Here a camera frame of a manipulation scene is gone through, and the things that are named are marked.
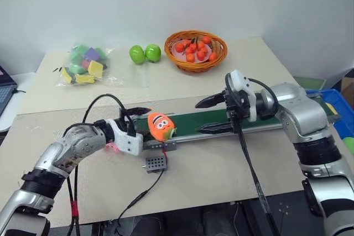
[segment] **white table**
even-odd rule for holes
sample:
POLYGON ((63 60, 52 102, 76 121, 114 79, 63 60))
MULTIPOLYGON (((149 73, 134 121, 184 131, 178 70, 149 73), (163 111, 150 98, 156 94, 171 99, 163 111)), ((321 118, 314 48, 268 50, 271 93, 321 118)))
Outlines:
MULTIPOLYGON (((35 72, 30 72, 12 75, 11 78, 17 83, 18 90, 27 91, 29 86, 31 85, 34 75, 35 72)), ((6 105, 5 110, 0 116, 0 132, 7 131, 10 128, 13 119, 15 119, 16 117, 17 110, 21 102, 23 102, 25 96, 25 93, 18 92, 11 97, 10 101, 6 105)))
MULTIPOLYGON (((220 92, 225 86, 225 73, 235 68, 268 85, 294 82, 261 38, 228 42, 228 47, 230 53, 225 62, 200 75, 187 75, 166 59, 150 64, 150 86, 136 89, 100 84, 72 89, 54 87, 58 76, 52 71, 59 61, 65 60, 66 54, 46 55, 21 114, 0 148, 0 183, 6 183, 0 186, 0 208, 20 187, 23 173, 32 170, 38 157, 67 126, 82 120, 87 105, 99 94, 113 93, 127 108, 142 106, 164 113, 188 113, 200 111, 195 110, 194 105, 204 95, 220 92), (162 73, 165 83, 156 78, 162 73)), ((114 102, 103 104, 105 106, 93 109, 88 122, 118 116, 114 102)), ((333 133, 340 151, 353 166, 353 157, 335 130, 333 133)), ((267 196, 302 189, 304 177, 298 157, 282 130, 247 134, 246 141, 267 196)), ((160 151, 145 151, 142 156, 134 157, 100 150, 83 160, 79 171, 80 222, 117 218, 127 204, 157 178, 141 167, 146 157, 155 154, 160 151)), ((168 152, 168 157, 169 168, 159 183, 125 217, 257 197, 248 165, 234 136, 182 143, 176 151, 168 152)), ((68 225, 70 206, 66 185, 55 201, 48 215, 52 227, 68 225)))

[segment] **plastic bag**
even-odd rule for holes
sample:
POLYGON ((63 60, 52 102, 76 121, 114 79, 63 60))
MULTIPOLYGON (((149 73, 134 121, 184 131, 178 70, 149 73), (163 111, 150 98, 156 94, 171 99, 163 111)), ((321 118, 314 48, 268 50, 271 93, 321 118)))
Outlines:
POLYGON ((128 49, 117 47, 104 52, 83 44, 73 46, 56 86, 95 82, 107 86, 147 87, 147 68, 132 62, 128 49))

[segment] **wicker basket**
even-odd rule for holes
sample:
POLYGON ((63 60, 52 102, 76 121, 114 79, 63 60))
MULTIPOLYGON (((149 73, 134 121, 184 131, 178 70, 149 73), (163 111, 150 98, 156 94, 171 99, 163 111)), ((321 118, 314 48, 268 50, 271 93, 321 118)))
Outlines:
POLYGON ((201 73, 205 72, 208 69, 212 68, 219 64, 227 55, 227 45, 226 43, 221 40, 218 36, 213 35, 211 33, 200 32, 198 30, 187 30, 184 32, 178 32, 172 34, 170 37, 167 38, 165 42, 165 53, 167 54, 168 58, 177 65, 178 68, 192 73, 201 73), (217 54, 217 59, 210 62, 206 61, 203 63, 189 63, 183 62, 175 58, 172 54, 172 47, 173 45, 183 39, 192 39, 198 37, 198 39, 202 39, 203 36, 208 36, 211 38, 211 50, 217 54))

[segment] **white wall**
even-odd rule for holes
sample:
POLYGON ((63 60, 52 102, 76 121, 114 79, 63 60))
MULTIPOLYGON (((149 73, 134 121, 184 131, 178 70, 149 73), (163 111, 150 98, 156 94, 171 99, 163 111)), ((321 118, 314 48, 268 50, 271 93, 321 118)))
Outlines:
POLYGON ((78 41, 161 43, 201 29, 225 40, 262 35, 294 75, 333 83, 354 66, 354 0, 0 0, 0 64, 35 71, 78 41))

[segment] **laptop keyboard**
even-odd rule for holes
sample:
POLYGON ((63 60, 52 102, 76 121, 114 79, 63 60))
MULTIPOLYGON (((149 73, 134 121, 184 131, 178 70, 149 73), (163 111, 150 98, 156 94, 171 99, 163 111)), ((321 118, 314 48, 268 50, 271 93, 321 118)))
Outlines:
POLYGON ((7 94, 9 94, 11 90, 13 90, 12 85, 0 87, 0 103, 5 101, 7 94))

